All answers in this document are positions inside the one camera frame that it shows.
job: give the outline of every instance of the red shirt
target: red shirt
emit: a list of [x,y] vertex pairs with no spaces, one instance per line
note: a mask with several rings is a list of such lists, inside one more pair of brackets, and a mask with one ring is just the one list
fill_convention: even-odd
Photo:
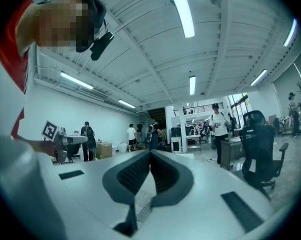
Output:
[[[16,44],[16,26],[19,23],[25,10],[32,4],[32,0],[24,0],[16,9],[8,21],[3,34],[0,37],[0,62],[6,69],[9,76],[22,92],[26,92],[28,52],[21,57]],[[16,138],[20,120],[24,118],[24,109],[21,111],[11,135]]]

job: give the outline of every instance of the black pants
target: black pants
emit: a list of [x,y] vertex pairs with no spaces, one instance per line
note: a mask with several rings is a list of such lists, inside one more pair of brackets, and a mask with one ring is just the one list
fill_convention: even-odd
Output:
[[235,130],[235,124],[232,124],[232,125],[231,125],[231,133],[232,133],[232,136],[233,136],[233,137],[235,137],[235,132],[234,132],[234,130]]
[[292,118],[294,119],[294,128],[292,131],[292,135],[296,136],[300,134],[300,115],[298,112],[294,111],[292,113]]
[[83,143],[82,144],[82,152],[84,153],[84,162],[87,162],[88,160],[89,161],[93,161],[93,151],[90,151],[88,148],[87,148],[87,144],[86,143]]
[[222,153],[221,141],[225,140],[225,138],[228,138],[228,137],[229,137],[228,134],[225,134],[222,136],[215,136],[216,147],[217,147],[217,163],[219,165],[221,164],[221,153]]

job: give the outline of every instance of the metal railing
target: metal railing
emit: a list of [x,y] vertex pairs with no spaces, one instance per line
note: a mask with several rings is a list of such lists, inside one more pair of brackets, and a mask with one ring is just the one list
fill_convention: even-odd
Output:
[[[224,108],[223,102],[220,102],[217,104],[219,106],[219,109]],[[183,113],[184,113],[184,115],[191,115],[191,114],[203,113],[206,111],[213,111],[212,105],[213,104],[204,105],[204,106],[191,106],[191,107],[183,109]],[[174,110],[174,115],[175,115],[175,117],[178,117],[180,115],[180,111],[178,109]]]

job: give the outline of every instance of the chair headrest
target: chair headrest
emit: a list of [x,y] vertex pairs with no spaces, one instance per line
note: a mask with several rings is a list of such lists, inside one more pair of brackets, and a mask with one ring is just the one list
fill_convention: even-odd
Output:
[[243,118],[244,127],[263,126],[266,124],[265,117],[259,110],[247,112],[246,114],[244,114]]

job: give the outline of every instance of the cardboard box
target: cardboard box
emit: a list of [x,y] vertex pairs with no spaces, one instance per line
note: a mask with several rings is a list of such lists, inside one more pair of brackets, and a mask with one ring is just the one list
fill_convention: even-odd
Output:
[[109,142],[96,142],[96,158],[104,159],[112,157],[112,143]]

